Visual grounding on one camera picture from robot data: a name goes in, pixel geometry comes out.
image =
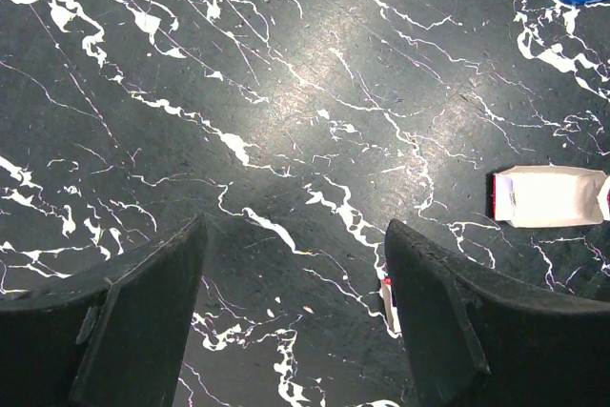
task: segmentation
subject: black floor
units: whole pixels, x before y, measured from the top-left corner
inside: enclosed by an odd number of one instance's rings
[[[392,217],[557,292],[607,226],[517,230],[489,174],[606,169],[604,5],[2,0],[0,295],[194,214],[211,247],[176,406],[399,406],[380,314]]]

